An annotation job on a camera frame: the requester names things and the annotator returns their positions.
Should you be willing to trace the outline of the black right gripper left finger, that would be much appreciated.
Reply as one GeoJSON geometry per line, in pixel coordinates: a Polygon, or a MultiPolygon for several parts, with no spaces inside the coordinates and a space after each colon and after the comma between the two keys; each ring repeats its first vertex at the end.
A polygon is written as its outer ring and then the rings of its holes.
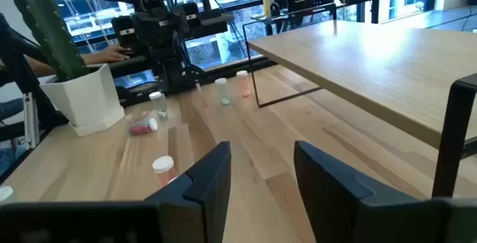
{"type": "Polygon", "coordinates": [[[146,198],[158,207],[161,243],[222,243],[231,187],[230,142],[146,198]]]}

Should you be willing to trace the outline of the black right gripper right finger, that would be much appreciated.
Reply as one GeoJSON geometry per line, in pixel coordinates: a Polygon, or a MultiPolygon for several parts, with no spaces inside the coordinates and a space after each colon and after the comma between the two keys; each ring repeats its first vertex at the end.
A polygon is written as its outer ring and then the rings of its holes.
{"type": "Polygon", "coordinates": [[[317,243],[438,243],[443,201],[413,198],[304,141],[294,167],[317,243]]]}

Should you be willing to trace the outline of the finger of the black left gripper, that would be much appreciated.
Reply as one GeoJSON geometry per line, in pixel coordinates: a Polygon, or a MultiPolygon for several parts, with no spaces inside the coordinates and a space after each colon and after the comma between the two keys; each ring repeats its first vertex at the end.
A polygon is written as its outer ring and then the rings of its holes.
{"type": "Polygon", "coordinates": [[[119,16],[111,21],[116,39],[123,48],[131,48],[135,44],[135,30],[130,16],[119,16]]]}
{"type": "Polygon", "coordinates": [[[188,30],[185,32],[186,38],[192,38],[195,36],[199,28],[201,27],[198,5],[194,2],[183,4],[183,10],[186,15],[186,23],[188,30]]]}

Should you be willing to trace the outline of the salmon medicine bottle white cap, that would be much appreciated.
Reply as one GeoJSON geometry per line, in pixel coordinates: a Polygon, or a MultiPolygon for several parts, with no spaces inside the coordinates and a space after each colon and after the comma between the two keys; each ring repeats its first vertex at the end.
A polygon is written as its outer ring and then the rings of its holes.
{"type": "Polygon", "coordinates": [[[241,70],[236,72],[236,77],[238,78],[239,82],[239,90],[241,92],[241,96],[246,98],[250,96],[250,85],[248,80],[248,72],[246,70],[241,70]]]}
{"type": "Polygon", "coordinates": [[[159,186],[161,188],[167,186],[170,182],[175,180],[179,174],[174,165],[174,160],[171,156],[162,156],[152,163],[152,169],[158,177],[159,186]]]}

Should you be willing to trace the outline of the clear bottle with red pills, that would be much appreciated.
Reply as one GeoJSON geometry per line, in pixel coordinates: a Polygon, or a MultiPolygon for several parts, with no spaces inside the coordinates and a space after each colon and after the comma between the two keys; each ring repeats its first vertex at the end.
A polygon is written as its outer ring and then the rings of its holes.
{"type": "Polygon", "coordinates": [[[156,119],[149,118],[143,119],[129,127],[129,133],[131,135],[140,135],[145,133],[152,133],[156,131],[158,128],[158,124],[156,119]]]}

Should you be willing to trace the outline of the person's forearm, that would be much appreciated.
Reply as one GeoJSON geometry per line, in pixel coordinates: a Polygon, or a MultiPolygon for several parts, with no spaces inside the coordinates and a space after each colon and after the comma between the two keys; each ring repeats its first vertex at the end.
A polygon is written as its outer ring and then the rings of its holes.
{"type": "MultiPolygon", "coordinates": [[[[100,64],[106,63],[103,54],[82,54],[81,57],[83,58],[86,65],[93,65],[93,64],[100,64]]],[[[53,75],[54,70],[48,66],[47,64],[41,63],[38,60],[35,60],[31,57],[25,57],[28,65],[33,70],[36,76],[42,77],[47,75],[53,75]]]]}

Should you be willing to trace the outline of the person's hand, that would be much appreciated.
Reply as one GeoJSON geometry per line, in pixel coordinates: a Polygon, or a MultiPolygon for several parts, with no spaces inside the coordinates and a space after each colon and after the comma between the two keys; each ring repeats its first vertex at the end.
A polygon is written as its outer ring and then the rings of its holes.
{"type": "Polygon", "coordinates": [[[112,63],[129,59],[130,48],[123,48],[119,44],[110,45],[92,56],[91,64],[112,63]]]}

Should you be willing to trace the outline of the white plant pot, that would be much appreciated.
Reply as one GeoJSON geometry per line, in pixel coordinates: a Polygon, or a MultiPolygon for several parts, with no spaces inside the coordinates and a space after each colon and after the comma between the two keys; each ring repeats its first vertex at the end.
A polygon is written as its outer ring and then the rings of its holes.
{"type": "Polygon", "coordinates": [[[104,120],[122,107],[107,64],[70,81],[42,83],[40,88],[68,121],[77,127],[104,120]]]}

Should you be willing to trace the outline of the tall green cactus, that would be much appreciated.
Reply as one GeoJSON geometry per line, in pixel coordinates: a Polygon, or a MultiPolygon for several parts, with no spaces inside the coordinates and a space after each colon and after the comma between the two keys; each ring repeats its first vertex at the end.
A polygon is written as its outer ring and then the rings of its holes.
{"type": "Polygon", "coordinates": [[[49,66],[62,81],[89,74],[54,0],[13,0],[49,66]]]}

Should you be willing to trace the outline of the white pot saucer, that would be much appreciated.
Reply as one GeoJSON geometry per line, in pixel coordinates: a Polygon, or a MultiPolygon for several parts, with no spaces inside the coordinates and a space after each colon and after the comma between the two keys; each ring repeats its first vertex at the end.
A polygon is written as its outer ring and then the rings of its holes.
{"type": "Polygon", "coordinates": [[[78,136],[87,136],[92,133],[97,133],[99,131],[107,130],[123,118],[124,118],[124,108],[119,107],[109,117],[107,117],[104,120],[97,121],[96,123],[92,123],[92,124],[86,124],[79,127],[69,122],[69,126],[73,129],[74,132],[76,132],[78,136]]]}

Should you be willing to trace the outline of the person's leg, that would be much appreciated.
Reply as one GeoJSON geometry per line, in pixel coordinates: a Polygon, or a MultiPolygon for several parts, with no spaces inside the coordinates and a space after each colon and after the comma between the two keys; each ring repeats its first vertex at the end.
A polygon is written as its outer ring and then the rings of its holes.
{"type": "MultiPolygon", "coordinates": [[[[7,125],[4,123],[4,120],[21,111],[23,111],[23,100],[21,98],[0,102],[0,127],[6,127],[7,125]]],[[[16,160],[16,155],[24,152],[19,145],[20,143],[17,138],[11,139],[9,145],[5,147],[2,147],[0,142],[0,176],[12,166],[16,160]]]]}

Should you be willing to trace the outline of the aluminium profile post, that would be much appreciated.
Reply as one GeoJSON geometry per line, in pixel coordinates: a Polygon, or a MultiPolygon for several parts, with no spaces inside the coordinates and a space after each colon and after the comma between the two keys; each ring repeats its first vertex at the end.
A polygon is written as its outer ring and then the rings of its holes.
{"type": "Polygon", "coordinates": [[[37,103],[32,92],[23,95],[25,149],[31,150],[40,142],[37,103]]]}

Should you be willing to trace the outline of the wooden shelf black metal frame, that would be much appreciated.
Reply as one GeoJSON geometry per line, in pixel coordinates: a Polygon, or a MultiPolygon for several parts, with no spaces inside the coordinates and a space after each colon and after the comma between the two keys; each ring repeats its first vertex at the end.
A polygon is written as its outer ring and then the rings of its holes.
{"type": "Polygon", "coordinates": [[[477,34],[333,20],[247,47],[436,148],[435,197],[477,154],[477,34]]]}

